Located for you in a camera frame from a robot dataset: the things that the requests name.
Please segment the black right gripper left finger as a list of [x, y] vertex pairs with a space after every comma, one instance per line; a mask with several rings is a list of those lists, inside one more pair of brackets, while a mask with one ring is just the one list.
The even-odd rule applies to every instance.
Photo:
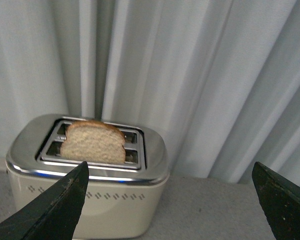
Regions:
[[85, 203], [89, 170], [79, 164], [0, 223], [0, 240], [71, 240]]

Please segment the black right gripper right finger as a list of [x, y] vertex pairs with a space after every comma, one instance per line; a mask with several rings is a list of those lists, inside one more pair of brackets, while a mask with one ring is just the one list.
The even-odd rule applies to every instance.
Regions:
[[251, 176], [275, 239], [300, 240], [300, 187], [258, 161]]

